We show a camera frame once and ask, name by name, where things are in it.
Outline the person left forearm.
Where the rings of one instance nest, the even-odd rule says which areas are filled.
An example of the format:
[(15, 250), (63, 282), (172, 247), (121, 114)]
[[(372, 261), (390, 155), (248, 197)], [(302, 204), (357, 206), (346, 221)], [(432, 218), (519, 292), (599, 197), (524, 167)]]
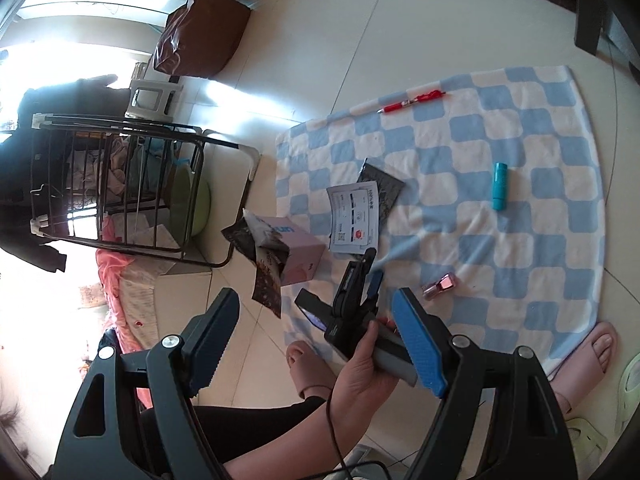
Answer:
[(303, 479), (334, 469), (361, 440), (340, 442), (331, 420), (331, 401), (282, 437), (230, 462), (231, 479)]

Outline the person left hand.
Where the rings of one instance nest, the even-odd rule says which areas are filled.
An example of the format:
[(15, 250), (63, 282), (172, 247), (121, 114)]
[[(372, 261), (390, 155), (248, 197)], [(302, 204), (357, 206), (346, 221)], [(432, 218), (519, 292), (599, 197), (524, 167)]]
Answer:
[(371, 321), (354, 355), (337, 377), (330, 412), (340, 442), (357, 442), (398, 384), (396, 377), (381, 370), (373, 361), (375, 343), (383, 327), (397, 332), (390, 318)]

